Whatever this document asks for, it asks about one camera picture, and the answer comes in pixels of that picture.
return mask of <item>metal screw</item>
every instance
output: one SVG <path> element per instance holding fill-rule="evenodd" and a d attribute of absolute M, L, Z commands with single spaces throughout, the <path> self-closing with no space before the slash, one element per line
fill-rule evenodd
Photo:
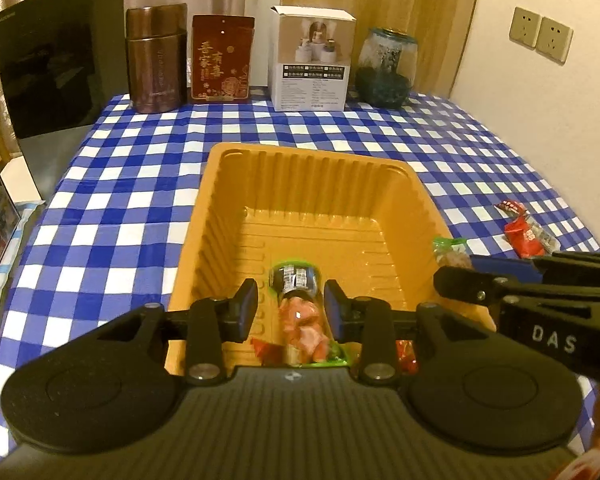
<path fill-rule="evenodd" d="M 220 375 L 220 368 L 211 363 L 198 363 L 189 368 L 189 375 L 194 379 L 208 381 Z"/>
<path fill-rule="evenodd" d="M 508 295 L 508 296 L 505 296 L 504 298 L 502 298 L 502 301 L 504 301 L 505 303 L 509 303 L 511 305 L 515 305 L 517 302 L 520 301 L 520 298 L 517 296 Z"/>
<path fill-rule="evenodd" d="M 391 379 L 395 375 L 395 368 L 387 363 L 371 363 L 365 366 L 365 375 L 376 381 Z"/>

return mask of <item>power socket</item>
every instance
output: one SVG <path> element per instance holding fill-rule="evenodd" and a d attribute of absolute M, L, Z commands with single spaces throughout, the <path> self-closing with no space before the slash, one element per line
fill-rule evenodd
<path fill-rule="evenodd" d="M 545 54 L 558 63 L 567 60 L 573 29 L 551 18 L 543 18 L 538 34 L 536 50 Z"/>
<path fill-rule="evenodd" d="M 531 48 L 535 47 L 540 29 L 540 19 L 540 14 L 516 7 L 516 10 L 513 11 L 509 38 Z"/>

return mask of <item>table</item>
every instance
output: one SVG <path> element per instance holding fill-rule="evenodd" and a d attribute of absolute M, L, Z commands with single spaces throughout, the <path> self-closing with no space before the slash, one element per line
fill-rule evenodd
<path fill-rule="evenodd" d="M 596 251 L 589 230 L 551 185 L 448 100 L 413 94 L 403 110 L 351 101 L 344 112 L 248 104 L 187 105 L 145 115 L 114 97 L 88 133 L 31 235 L 0 334 L 0 392 L 13 370 L 149 301 L 168 304 L 211 147 L 259 142 L 405 160 L 454 236 L 475 254 L 514 256 L 502 235 L 504 198 L 525 203 L 565 250 Z M 594 393 L 572 442 L 587 446 Z M 0 457 L 13 449 L 0 412 Z"/>

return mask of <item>red snack package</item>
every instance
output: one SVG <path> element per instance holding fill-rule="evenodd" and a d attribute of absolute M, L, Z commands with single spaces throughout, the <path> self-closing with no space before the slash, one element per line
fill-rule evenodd
<path fill-rule="evenodd" d="M 544 255 L 544 247 L 524 216 L 505 225 L 504 234 L 520 258 Z"/>
<path fill-rule="evenodd" d="M 398 362 L 400 369 L 407 374 L 415 374 L 418 371 L 418 363 L 416 362 L 416 354 L 413 351 L 413 344 L 408 340 L 397 340 L 395 347 L 398 351 Z"/>
<path fill-rule="evenodd" d="M 251 346 L 262 366 L 282 366 L 285 362 L 285 347 L 267 343 L 255 337 L 251 338 Z"/>
<path fill-rule="evenodd" d="M 513 217 L 526 214 L 526 207 L 517 200 L 503 200 L 496 207 Z"/>

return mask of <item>copper thermos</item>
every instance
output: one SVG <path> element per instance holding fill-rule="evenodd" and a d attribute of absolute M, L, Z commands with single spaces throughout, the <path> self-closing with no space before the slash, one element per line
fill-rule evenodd
<path fill-rule="evenodd" d="M 126 73 L 133 108 L 141 114 L 187 102 L 187 4 L 126 11 Z"/>

